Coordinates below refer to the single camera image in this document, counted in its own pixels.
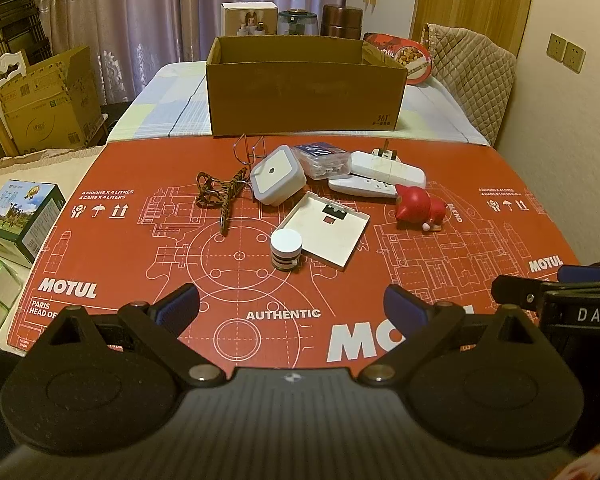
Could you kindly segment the red cartoon figurine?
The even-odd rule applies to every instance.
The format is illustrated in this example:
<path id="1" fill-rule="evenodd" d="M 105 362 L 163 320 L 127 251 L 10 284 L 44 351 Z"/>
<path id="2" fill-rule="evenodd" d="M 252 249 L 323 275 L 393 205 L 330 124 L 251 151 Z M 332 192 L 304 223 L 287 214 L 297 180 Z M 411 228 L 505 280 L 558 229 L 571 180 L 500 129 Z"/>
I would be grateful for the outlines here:
<path id="1" fill-rule="evenodd" d="M 448 206 L 418 186 L 396 185 L 396 221 L 419 226 L 424 232 L 440 231 Z"/>

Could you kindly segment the white square tray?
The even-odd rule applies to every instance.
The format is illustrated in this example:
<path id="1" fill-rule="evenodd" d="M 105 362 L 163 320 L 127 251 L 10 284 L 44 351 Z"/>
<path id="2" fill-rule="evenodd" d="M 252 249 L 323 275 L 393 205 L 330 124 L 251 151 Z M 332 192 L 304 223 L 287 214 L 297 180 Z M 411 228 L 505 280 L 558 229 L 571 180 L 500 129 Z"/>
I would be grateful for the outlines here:
<path id="1" fill-rule="evenodd" d="M 306 192 L 279 229 L 298 232 L 304 252 L 343 269 L 369 221 L 368 214 Z"/>

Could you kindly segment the white round jar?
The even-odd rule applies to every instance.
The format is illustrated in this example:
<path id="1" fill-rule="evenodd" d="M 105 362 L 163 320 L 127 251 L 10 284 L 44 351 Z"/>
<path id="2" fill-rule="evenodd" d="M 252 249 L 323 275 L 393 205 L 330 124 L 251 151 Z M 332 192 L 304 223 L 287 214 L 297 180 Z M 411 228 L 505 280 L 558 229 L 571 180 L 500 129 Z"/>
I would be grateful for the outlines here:
<path id="1" fill-rule="evenodd" d="M 298 266 L 302 252 L 302 237 L 293 229 L 278 229 L 270 238 L 271 260 L 275 269 L 291 271 Z"/>

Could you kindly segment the white remote control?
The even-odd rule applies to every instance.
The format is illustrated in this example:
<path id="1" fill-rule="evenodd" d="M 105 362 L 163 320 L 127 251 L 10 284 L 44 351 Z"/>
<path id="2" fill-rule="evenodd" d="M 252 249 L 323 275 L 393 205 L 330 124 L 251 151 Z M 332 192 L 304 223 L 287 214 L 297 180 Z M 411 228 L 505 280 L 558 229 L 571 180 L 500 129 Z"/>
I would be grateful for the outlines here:
<path id="1" fill-rule="evenodd" d="M 347 177 L 338 177 L 327 180 L 328 187 L 337 193 L 368 197 L 368 198 L 396 198 L 396 187 L 385 182 L 380 182 L 366 177 L 349 174 Z"/>

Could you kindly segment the white plug adapter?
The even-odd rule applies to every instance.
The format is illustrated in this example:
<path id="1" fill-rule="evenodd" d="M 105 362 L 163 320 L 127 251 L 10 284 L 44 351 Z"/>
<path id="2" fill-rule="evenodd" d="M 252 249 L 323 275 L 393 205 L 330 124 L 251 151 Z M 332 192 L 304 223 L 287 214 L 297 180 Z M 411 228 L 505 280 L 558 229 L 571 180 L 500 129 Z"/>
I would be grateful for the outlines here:
<path id="1" fill-rule="evenodd" d="M 426 174 L 419 167 L 362 151 L 350 154 L 350 173 L 391 185 L 426 188 L 427 184 Z"/>

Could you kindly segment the square blue night light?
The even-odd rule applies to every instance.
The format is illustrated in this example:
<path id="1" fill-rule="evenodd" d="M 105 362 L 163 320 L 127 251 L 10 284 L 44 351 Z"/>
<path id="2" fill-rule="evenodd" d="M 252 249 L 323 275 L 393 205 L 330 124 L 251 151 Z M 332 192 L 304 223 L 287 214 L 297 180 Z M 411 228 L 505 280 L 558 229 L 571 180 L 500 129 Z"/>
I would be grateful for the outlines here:
<path id="1" fill-rule="evenodd" d="M 250 172 L 252 194 L 265 206 L 281 205 L 305 185 L 306 174 L 294 151 L 286 144 L 272 151 Z"/>

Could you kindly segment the clear plastic box blue label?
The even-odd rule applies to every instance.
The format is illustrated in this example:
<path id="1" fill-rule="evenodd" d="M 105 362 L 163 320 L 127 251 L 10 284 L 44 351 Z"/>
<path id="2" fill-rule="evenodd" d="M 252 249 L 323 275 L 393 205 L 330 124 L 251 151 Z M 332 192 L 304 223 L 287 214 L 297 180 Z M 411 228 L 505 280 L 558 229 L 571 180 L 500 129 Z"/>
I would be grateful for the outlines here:
<path id="1" fill-rule="evenodd" d="M 350 174 L 351 154 L 343 148 L 326 143 L 313 142 L 292 147 L 300 165 L 312 180 L 345 177 Z"/>

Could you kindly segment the red Motul mat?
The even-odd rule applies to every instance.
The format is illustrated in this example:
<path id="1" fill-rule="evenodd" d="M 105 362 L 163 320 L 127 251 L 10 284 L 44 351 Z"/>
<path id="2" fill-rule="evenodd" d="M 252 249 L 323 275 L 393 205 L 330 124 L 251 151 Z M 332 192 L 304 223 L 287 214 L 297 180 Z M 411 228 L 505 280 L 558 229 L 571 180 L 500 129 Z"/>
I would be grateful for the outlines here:
<path id="1" fill-rule="evenodd" d="M 397 284 L 429 302 L 494 310 L 501 274 L 554 278 L 576 258 L 516 172 L 492 148 L 396 140 L 446 203 L 443 228 L 400 226 L 388 200 L 347 198 L 367 223 L 345 266 L 304 256 L 272 266 L 270 237 L 291 206 L 234 201 L 230 228 L 196 203 L 201 172 L 228 179 L 240 162 L 227 139 L 193 136 L 110 143 L 68 198 L 29 275 L 10 346 L 28 350 L 58 312 L 109 313 L 156 301 L 181 284 L 200 295 L 183 341 L 224 370 L 347 366 L 360 370 L 400 341 L 382 296 Z"/>

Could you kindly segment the beige quilted chair cover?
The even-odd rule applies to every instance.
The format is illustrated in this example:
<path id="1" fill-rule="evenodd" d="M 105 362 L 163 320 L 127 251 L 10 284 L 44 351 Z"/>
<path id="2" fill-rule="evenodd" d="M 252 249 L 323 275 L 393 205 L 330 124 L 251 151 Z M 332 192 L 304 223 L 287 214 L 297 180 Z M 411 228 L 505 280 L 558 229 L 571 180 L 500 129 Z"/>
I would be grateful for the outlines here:
<path id="1" fill-rule="evenodd" d="M 494 145 L 514 88 L 516 56 L 467 28 L 426 24 L 422 41 L 431 56 L 431 75 Z"/>

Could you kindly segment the checkered blue tablecloth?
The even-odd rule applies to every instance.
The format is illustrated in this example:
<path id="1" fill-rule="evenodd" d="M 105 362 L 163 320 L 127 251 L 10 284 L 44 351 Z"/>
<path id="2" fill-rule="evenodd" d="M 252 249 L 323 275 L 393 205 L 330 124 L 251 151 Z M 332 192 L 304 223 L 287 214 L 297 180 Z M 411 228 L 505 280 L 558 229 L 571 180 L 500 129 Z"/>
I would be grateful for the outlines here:
<path id="1" fill-rule="evenodd" d="M 108 140 L 210 136 L 203 62 L 163 66 L 123 113 Z M 357 131 L 356 136 L 467 143 L 489 141 L 473 126 L 436 78 L 405 88 L 396 130 Z"/>

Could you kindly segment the open brown cardboard box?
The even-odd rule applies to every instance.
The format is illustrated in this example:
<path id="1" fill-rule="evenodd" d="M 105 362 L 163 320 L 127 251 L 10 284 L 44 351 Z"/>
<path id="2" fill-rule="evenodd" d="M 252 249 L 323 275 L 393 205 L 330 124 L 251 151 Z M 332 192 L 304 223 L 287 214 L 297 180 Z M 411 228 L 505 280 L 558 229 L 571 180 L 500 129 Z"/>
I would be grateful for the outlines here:
<path id="1" fill-rule="evenodd" d="M 206 62 L 214 136 L 392 131 L 406 69 L 366 41 L 226 36 Z"/>

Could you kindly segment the white carved chair back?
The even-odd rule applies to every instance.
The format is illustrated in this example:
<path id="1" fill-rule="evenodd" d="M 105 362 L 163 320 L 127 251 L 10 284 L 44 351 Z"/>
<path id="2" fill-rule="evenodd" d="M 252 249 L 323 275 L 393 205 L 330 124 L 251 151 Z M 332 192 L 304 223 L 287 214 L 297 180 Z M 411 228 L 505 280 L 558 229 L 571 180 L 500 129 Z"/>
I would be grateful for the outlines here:
<path id="1" fill-rule="evenodd" d="M 27 75 L 26 52 L 4 53 L 0 56 L 0 89 L 17 76 Z M 19 151 L 10 132 L 0 98 L 0 145 L 6 156 L 18 156 Z"/>

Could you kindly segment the brown metal canister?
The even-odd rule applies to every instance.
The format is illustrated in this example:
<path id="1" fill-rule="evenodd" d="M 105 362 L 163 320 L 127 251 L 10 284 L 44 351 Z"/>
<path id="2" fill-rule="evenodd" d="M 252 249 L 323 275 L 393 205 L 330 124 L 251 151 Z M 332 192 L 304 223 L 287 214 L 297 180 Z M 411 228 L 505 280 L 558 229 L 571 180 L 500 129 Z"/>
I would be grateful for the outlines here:
<path id="1" fill-rule="evenodd" d="M 359 40 L 362 35 L 363 10 L 354 6 L 324 4 L 321 35 Z"/>

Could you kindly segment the dark folding ladder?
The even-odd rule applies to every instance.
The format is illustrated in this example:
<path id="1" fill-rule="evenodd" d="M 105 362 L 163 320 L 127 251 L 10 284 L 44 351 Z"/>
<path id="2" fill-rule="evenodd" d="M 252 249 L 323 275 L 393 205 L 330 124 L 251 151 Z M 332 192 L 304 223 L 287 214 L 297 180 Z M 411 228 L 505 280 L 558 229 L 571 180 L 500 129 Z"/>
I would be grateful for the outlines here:
<path id="1" fill-rule="evenodd" d="M 22 51 L 30 64 L 52 56 L 34 0 L 0 0 L 0 56 Z"/>

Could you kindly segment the wall socket plates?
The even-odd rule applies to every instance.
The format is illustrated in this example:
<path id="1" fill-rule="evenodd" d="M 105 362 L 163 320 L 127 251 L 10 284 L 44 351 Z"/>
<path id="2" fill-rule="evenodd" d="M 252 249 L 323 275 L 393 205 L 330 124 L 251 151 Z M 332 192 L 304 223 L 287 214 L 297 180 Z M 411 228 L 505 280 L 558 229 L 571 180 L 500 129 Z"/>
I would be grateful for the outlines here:
<path id="1" fill-rule="evenodd" d="M 565 38 L 562 38 L 561 36 L 550 34 L 546 55 L 554 61 L 562 63 L 562 65 L 565 65 L 576 74 L 580 74 L 584 64 L 586 51 L 582 47 L 571 41 L 565 40 Z"/>

